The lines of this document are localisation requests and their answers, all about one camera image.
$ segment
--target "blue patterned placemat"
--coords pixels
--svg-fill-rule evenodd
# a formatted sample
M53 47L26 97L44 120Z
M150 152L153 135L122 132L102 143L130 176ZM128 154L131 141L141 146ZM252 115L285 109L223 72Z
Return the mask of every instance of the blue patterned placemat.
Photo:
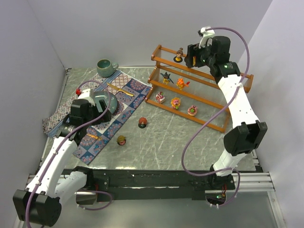
M78 157L82 162L87 165L92 162L92 160L113 138L116 132L122 127L122 125L132 115L135 109L145 99L151 88L150 86L145 85L144 83L132 78L131 76L121 71L117 71L109 78L102 78L99 75L95 75L92 79L101 81L105 85L106 83L111 83L112 85L118 88L122 88L123 90L134 94L134 96L126 95L125 93L118 92L107 86L109 92L113 93L118 100L117 110L112 115L112 119L110 122L90 126L87 129L88 134L95 135L102 140L86 135L82 139L78 149L73 153L76 157ZM97 85L95 83L89 83L87 85L84 85L83 88L88 87L94 88L97 87ZM96 90L103 90L103 88L100 86ZM48 136L53 137L56 134L57 129L62 124L62 119L64 118L66 113L69 112L70 105L72 104L72 101L76 98L77 96L73 95L70 99L68 99L68 101L66 101L62 106L58 108L57 112L54 115L44 120L44 129L48 130L48 132L46 132Z

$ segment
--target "figurine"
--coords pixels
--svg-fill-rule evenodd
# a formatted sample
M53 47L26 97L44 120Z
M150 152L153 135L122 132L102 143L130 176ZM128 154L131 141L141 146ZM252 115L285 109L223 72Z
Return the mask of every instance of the figurine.
M182 50L183 50L183 49L180 48L180 49L176 52L176 57L174 57L174 59L173 59L174 62L176 62L176 63L181 63L181 62L182 62L182 55L184 54Z
M195 105L191 105L190 108L188 108L188 114L191 116L195 116L198 113L198 108Z
M119 135L117 138L117 144L123 146L125 145L125 143L126 143L125 137L123 135Z
M160 104L165 101L165 96L163 95L163 92L159 92L155 97L158 103Z
M179 79L177 80L176 85L178 86L178 88L180 88L180 90L182 90L185 86L186 86L186 87L189 87L189 83L190 83L190 82L184 83L184 79L179 78Z
M172 82L174 84L174 82L170 78L171 74L168 75L168 73L166 72L165 74L161 73L161 75L162 75L162 82L163 83L165 83L167 85L169 82Z
M174 109L178 109L180 107L180 104L181 104L181 99L179 99L178 97L175 97L171 100L171 105L172 108Z
M144 117L141 117L138 121L138 126L139 126L139 128L145 128L147 126L147 123L148 123L147 119Z

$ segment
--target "marble tabletop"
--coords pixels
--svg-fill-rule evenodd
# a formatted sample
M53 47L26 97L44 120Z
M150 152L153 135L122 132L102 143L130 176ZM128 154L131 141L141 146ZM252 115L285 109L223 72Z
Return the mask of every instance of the marble tabletop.
M147 83L153 67L126 67L119 68L119 70ZM75 92L80 83L92 78L95 74L95 68L71 69L68 72L68 79L60 104L65 102ZM207 120L218 111L218 109L202 103L197 105L199 113L196 117L198 118ZM137 126L140 117L146 117L148 120L148 125L144 129L140 129ZM220 124L221 122L223 122L223 119L218 118L213 123ZM231 121L229 122L228 129L231 129ZM85 165L77 157L71 155L66 169L87 166L92 169L182 170L182 150L190 137L200 127L199 123L152 104L142 102L90 165ZM126 145L117 145L116 138L119 135L126 137ZM210 166L218 160L223 152L223 137L223 133L208 127L205 128L188 147L185 157L186 167L191 170L209 170ZM48 155L52 143L53 140L49 139L44 158ZM252 155L246 155L239 162L237 169L240 171L255 171Z

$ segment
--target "wooden shelf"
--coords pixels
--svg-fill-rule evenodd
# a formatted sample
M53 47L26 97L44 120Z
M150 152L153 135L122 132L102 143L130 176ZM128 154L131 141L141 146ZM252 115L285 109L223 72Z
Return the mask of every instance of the wooden shelf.
M148 79L148 83L152 84L152 88L151 88L150 92L148 93L148 95L146 96L145 102L150 103L152 105L155 105L157 107L160 107L162 109L165 109L169 112L175 113L177 115L180 115L182 117L185 117L187 119L193 120L193 121L198 122L200 124L205 124L206 121L203 121L203 120L198 119L196 117L190 116L186 113L180 112L180 111L178 111L176 109L173 109L171 107L167 107L163 104L160 104L160 103L150 99L150 97L151 97L152 93L154 92L155 88L159 86L159 87L162 87L164 89L176 92L180 95L195 99L199 102L208 104L208 105L213 106L213 107L218 108L218 109L222 109L224 107L223 104L219 104L216 101L206 99L202 95L199 95L198 93L192 92L189 89L180 90L175 84L170 83L170 84L167 85L167 84L161 82L160 79L159 79L160 78L160 70L164 70L164 71L168 71L168 72L171 72L173 74L179 75L181 77L190 79L190 80L192 80L196 83L203 84L203 85L208 86L210 88L213 88L213 89L216 89L216 90L220 89L217 84L210 82L210 80L215 81L213 76L211 76L209 74L206 74L204 72L198 71L196 69L187 68L186 66L183 66L181 64L178 64L178 63L169 61L167 59L161 58L162 51L169 52L169 53L172 53L172 54L176 54L176 51L165 48L165 47L162 47L161 45L158 45L157 48L155 49L155 51L153 52L153 54L151 55L151 60L156 61L156 65L155 65L155 68L152 71L152 73L150 74L150 77ZM171 67L175 67L177 69L189 72L189 73L191 73L195 76L187 75L183 72L177 71L177 70L172 69L172 68L168 68L167 66L163 66L161 64L165 64L165 65L168 65L168 66L171 66ZM247 81L244 84L244 90L245 90L246 93L248 93L251 89L251 86L252 86L253 75L246 75L246 78L247 78ZM227 128L227 125L228 125L228 122L229 122L229 119L230 119L229 109L226 109L225 111L226 111L227 114L226 114L225 122L224 122L222 127L211 124L211 123L209 123L207 126L224 133L226 131L226 128Z

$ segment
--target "teal ceramic mug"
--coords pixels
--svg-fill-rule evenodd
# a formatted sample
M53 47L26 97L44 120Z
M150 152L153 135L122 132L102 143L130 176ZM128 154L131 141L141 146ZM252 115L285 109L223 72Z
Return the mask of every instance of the teal ceramic mug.
M118 63L111 63L109 59L102 59L97 63L97 72L101 77L111 76L117 68Z

